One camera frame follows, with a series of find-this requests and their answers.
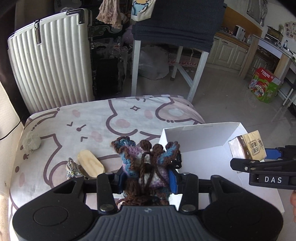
hand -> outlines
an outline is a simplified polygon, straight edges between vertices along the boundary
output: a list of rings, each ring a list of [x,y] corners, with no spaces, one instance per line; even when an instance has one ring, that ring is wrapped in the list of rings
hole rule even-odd
[[[292,192],[290,203],[293,205],[294,222],[296,223],[296,191]]]

black cord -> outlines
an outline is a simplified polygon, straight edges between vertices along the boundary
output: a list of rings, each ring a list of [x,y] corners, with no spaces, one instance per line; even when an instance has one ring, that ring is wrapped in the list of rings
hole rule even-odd
[[[4,136],[4,137],[2,137],[1,139],[0,139],[0,141],[2,141],[4,138],[6,138],[6,137],[8,137],[8,135],[11,133],[11,132],[13,132],[13,130],[15,129],[15,128],[17,128],[17,126],[19,125],[21,123],[21,121],[6,135],[6,136]]]

ribbed suitcase shell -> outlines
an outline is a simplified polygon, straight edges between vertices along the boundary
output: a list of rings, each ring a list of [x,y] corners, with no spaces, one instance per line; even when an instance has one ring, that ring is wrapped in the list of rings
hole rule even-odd
[[[94,100],[89,15],[87,9],[80,9],[41,19],[40,44],[35,22],[9,37],[10,64],[31,114]]]

toaster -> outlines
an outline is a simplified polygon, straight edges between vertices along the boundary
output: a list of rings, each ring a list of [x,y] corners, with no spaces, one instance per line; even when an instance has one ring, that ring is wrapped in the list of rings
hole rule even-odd
[[[241,26],[236,25],[234,27],[233,36],[238,38],[239,40],[243,40],[244,34],[246,33],[246,30],[242,28]]]

white box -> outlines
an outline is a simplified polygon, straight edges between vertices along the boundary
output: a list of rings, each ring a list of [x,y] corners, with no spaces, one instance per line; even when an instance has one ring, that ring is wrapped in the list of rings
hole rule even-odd
[[[283,213],[285,210],[277,189],[250,186],[248,173],[237,172],[230,167],[232,154],[228,141],[246,133],[239,122],[180,126],[163,129],[159,144],[165,147],[170,141],[178,141],[182,155],[180,173],[190,172],[199,179],[220,175],[273,204]],[[178,208],[180,200],[180,195],[175,195],[170,198],[170,203]],[[199,209],[209,204],[208,194],[199,194]]]

